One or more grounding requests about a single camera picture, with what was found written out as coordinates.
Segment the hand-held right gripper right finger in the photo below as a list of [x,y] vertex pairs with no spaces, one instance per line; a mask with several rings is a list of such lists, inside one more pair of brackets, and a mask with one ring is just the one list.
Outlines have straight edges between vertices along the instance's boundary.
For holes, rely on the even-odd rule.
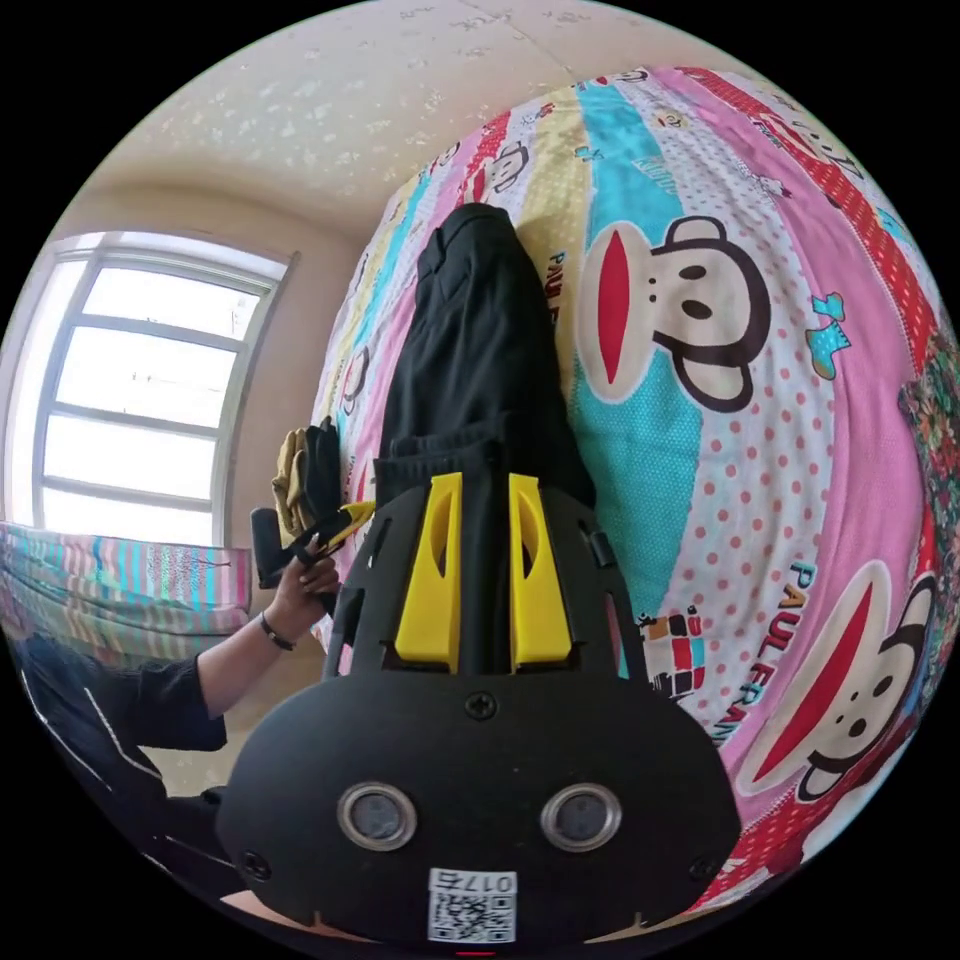
[[509,476],[509,547],[512,669],[562,664],[572,640],[535,477]]

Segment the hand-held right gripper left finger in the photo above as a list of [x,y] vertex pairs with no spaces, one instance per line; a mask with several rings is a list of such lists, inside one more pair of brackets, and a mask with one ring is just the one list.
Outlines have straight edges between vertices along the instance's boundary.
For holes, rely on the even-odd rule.
[[463,478],[432,478],[395,637],[398,657],[456,671],[461,619]]

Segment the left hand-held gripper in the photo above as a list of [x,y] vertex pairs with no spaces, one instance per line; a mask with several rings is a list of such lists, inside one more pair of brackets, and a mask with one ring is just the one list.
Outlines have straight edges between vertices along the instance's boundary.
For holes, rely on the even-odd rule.
[[[296,560],[303,568],[301,585],[325,616],[332,617],[337,605],[339,574],[333,557],[343,548],[345,541],[370,521],[375,509],[374,502],[344,504],[336,513],[338,525],[344,527],[342,530],[327,540],[322,538],[322,530],[310,530],[293,540],[287,548],[290,559]],[[336,583],[327,582],[319,574],[314,574],[318,565],[323,566],[327,562],[333,567],[332,576]]]

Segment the person's left hand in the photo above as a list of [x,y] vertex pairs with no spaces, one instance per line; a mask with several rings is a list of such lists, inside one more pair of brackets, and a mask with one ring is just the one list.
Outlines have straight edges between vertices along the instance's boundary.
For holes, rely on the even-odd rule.
[[327,613],[324,597],[340,588],[333,558],[321,556],[310,565],[292,559],[283,571],[274,596],[262,614],[270,631],[294,645]]

